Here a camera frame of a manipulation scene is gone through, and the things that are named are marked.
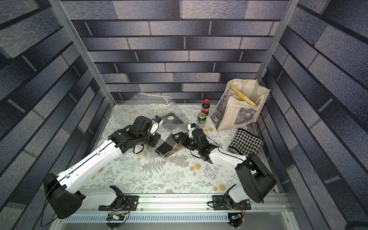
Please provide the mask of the grey black striped scarf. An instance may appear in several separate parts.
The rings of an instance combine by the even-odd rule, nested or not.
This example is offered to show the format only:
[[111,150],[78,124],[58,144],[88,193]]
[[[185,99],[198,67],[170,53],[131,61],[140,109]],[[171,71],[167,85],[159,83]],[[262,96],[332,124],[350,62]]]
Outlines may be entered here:
[[165,132],[161,134],[161,138],[156,145],[155,152],[163,157],[167,157],[174,153],[173,149],[176,147],[177,143],[173,138],[173,134],[170,132]]

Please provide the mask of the clear plastic vacuum bag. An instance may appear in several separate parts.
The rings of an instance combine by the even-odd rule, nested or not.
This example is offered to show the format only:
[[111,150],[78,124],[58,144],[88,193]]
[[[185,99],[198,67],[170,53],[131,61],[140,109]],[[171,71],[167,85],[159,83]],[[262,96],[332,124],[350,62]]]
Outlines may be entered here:
[[171,106],[175,102],[171,97],[161,94],[136,93],[131,98],[124,100],[122,104]]

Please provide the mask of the black white houndstooth scarf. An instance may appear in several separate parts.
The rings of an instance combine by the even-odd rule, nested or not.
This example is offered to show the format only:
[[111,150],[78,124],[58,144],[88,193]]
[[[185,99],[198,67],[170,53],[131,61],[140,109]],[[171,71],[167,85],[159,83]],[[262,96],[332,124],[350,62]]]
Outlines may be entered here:
[[257,155],[263,144],[264,140],[261,137],[252,134],[246,129],[239,128],[228,147],[228,152],[244,156]]

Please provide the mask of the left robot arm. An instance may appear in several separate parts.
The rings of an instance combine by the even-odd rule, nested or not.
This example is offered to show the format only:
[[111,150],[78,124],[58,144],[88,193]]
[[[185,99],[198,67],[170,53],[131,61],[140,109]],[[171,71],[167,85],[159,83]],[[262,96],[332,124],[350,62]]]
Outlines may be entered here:
[[95,151],[69,169],[55,175],[45,176],[43,185],[46,200],[59,219],[65,219],[79,209],[103,206],[120,210],[125,205],[125,197],[116,186],[104,189],[82,189],[81,186],[98,170],[137,145],[155,147],[161,138],[157,133],[163,123],[159,116],[149,119],[139,116],[133,125],[118,129]]

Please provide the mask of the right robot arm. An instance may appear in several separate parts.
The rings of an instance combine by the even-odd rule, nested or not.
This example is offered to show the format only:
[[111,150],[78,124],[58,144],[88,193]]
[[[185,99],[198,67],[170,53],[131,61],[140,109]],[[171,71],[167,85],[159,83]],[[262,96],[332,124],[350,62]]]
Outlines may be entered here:
[[190,127],[189,133],[179,132],[173,139],[190,151],[197,151],[204,162],[234,169],[240,183],[233,185],[224,194],[222,201],[214,201],[213,207],[238,209],[252,200],[263,203],[266,195],[276,185],[276,179],[257,156],[264,141],[246,129],[239,128],[227,150],[209,138],[198,127]]

